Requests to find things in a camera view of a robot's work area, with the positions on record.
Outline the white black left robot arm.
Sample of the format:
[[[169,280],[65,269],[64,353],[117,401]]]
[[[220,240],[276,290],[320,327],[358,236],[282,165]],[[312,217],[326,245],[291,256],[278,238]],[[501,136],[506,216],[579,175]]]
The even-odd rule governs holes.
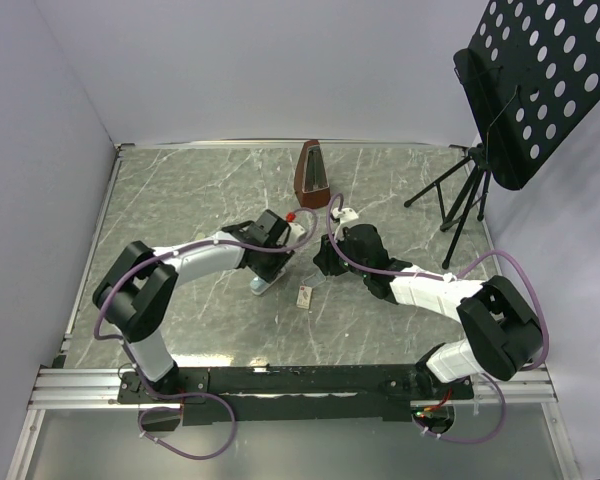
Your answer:
[[[277,281],[307,237],[292,216],[265,210],[255,220],[225,226],[190,244],[151,248],[127,245],[96,287],[92,302],[143,375],[142,390],[157,402],[183,391],[179,367],[164,342],[160,325],[174,291],[211,274],[248,268],[260,294]]]

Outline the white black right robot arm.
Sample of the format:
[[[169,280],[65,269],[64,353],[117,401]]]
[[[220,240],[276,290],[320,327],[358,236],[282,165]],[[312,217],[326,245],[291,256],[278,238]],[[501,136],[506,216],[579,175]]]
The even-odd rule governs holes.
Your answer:
[[[373,225],[323,235],[313,262],[326,277],[352,273],[379,300],[425,309],[462,327],[462,340],[435,346],[419,360],[416,384],[428,398],[472,375],[507,381],[544,346],[539,316],[507,278],[465,280],[423,270],[390,256]]]

